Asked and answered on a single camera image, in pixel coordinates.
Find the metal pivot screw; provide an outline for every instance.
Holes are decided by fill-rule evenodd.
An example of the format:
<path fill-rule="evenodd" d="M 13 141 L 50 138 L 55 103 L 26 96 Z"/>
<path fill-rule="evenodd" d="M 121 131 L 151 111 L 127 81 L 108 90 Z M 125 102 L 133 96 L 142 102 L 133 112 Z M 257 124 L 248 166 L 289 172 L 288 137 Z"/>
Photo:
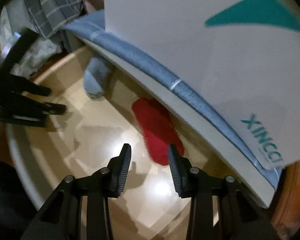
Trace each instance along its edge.
<path fill-rule="evenodd" d="M 192 174 L 198 174 L 199 173 L 199 169 L 197 167 L 192 167 L 192 168 L 190 168 L 190 172 Z"/>
<path fill-rule="evenodd" d="M 100 169 L 101 174 L 107 174 L 109 172 L 109 169 L 107 167 Z"/>
<path fill-rule="evenodd" d="M 226 176 L 226 181 L 233 183 L 234 182 L 234 177 L 232 176 Z"/>
<path fill-rule="evenodd" d="M 73 176 L 68 175 L 68 176 L 65 177 L 65 182 L 66 182 L 66 183 L 69 183 L 69 182 L 71 182 L 71 181 L 73 181 Z"/>

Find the red towel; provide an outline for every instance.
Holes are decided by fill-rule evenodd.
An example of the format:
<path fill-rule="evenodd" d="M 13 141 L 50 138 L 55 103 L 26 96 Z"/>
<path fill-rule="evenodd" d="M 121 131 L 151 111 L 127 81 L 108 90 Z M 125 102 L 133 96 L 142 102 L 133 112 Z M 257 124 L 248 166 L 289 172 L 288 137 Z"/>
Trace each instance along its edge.
<path fill-rule="evenodd" d="M 156 99 L 139 98 L 132 104 L 132 110 L 154 162 L 168 165 L 168 146 L 173 143 L 179 154 L 184 155 L 185 148 L 171 123 L 169 111 L 163 105 Z"/>

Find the teal logo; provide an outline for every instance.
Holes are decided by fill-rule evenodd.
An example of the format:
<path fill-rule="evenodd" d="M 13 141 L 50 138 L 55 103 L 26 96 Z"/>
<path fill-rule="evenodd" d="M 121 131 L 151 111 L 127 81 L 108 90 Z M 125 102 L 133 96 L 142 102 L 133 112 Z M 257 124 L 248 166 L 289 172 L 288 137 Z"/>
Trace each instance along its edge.
<path fill-rule="evenodd" d="M 255 114 L 251 114 L 249 120 L 241 120 L 242 123 L 247 125 L 247 129 L 258 140 L 260 144 L 259 151 L 271 163 L 283 161 L 281 153 L 278 151 L 277 145 L 273 139 L 268 136 L 266 128 L 262 126 L 262 122 L 257 120 Z"/>
<path fill-rule="evenodd" d="M 222 25 L 270 25 L 300 32 L 300 22 L 277 0 L 242 0 L 209 18 L 207 27 Z"/>

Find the plaid shirt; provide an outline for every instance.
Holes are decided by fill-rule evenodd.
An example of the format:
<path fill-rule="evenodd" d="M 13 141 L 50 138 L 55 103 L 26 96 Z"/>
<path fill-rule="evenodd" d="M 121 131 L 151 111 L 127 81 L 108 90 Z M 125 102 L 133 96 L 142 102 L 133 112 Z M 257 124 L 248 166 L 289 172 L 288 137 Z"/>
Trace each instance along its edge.
<path fill-rule="evenodd" d="M 37 32 L 48 39 L 82 11 L 82 0 L 25 0 Z"/>

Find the light blue sock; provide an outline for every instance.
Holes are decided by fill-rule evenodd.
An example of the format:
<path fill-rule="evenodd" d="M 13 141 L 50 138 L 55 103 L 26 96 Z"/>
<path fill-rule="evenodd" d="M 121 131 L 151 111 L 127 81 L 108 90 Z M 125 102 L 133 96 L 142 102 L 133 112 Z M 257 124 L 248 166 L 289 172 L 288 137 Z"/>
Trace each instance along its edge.
<path fill-rule="evenodd" d="M 113 69 L 114 66 L 101 55 L 92 56 L 83 76 L 83 88 L 90 98 L 104 94 Z"/>

